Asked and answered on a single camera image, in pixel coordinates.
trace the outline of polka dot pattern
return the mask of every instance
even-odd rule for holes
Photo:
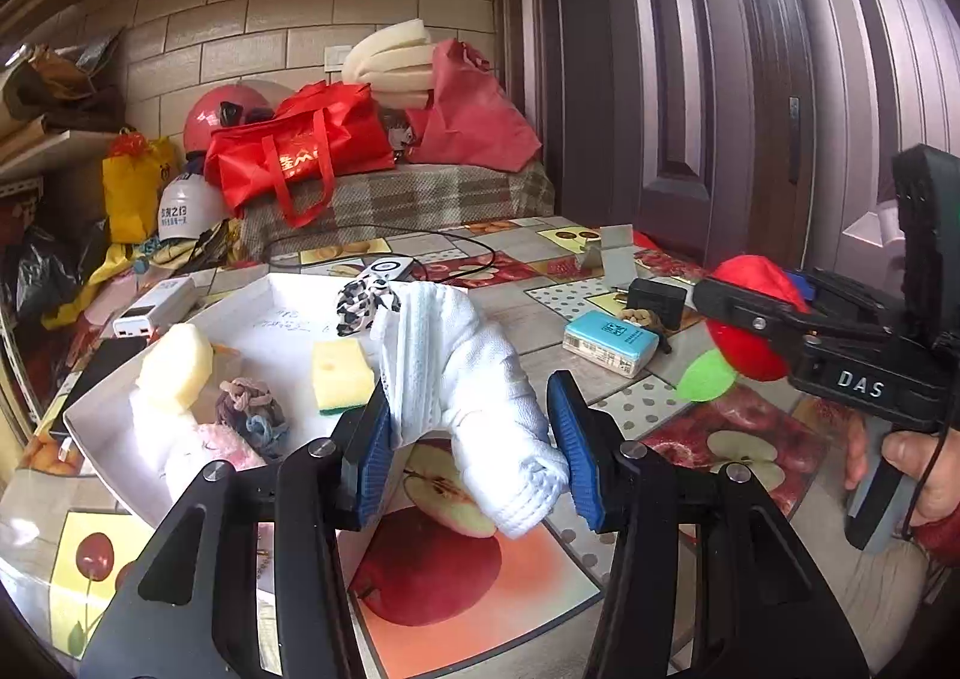
[[[583,281],[544,286],[527,292],[537,302],[541,302],[556,311],[568,321],[573,321],[586,311],[596,310],[596,306],[587,302],[591,297],[606,295],[610,289],[600,278],[587,278]]]
[[[466,259],[467,254],[460,249],[448,249],[445,252],[424,253],[416,257],[416,260],[423,265],[432,265],[434,262],[448,262],[450,259]]]
[[[609,397],[597,400],[593,408],[606,411],[628,441],[655,430],[689,403],[677,399],[674,388],[656,375],[648,375]],[[637,420],[640,412],[643,420]]]
[[[553,533],[573,554],[577,563],[597,584],[603,584],[603,576],[613,567],[613,549],[616,533],[597,535],[587,521],[577,515],[573,497],[565,492],[546,518]]]

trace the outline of green leaf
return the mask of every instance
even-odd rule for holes
[[[73,657],[80,657],[85,648],[86,634],[83,632],[83,625],[77,623],[73,626],[73,630],[70,631],[70,635],[66,639],[66,650]]]
[[[731,388],[734,381],[736,370],[718,349],[712,348],[686,369],[677,385],[677,396],[691,402],[709,402]]]

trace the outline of black phone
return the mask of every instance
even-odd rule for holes
[[[80,378],[73,385],[70,394],[66,396],[64,407],[59,409],[53,424],[50,425],[50,437],[63,441],[70,437],[64,423],[64,411],[83,397],[88,391],[104,380],[117,367],[136,357],[144,348],[147,348],[147,339],[133,338],[105,338],[97,350],[93,352],[90,361],[83,368]]]

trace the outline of black plastic bag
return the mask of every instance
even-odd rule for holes
[[[77,260],[77,279],[80,286],[88,282],[94,271],[104,263],[109,246],[107,219],[91,223],[83,233],[83,241],[80,241],[80,258]]]
[[[75,250],[39,226],[28,228],[16,267],[16,317],[38,319],[74,300],[82,286]]]

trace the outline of blue gripper pad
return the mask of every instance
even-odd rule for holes
[[[568,370],[558,370],[546,384],[546,412],[557,447],[570,466],[570,493],[577,514],[594,532],[606,521],[600,485],[600,468],[581,426],[589,408]]]
[[[376,394],[371,397],[371,403],[374,401]],[[394,449],[390,445],[390,405],[386,399],[379,402],[381,404],[376,406],[368,403],[368,406],[376,411],[373,416],[373,434],[370,445],[357,466],[356,511],[361,527],[379,510],[390,466],[394,461]]]

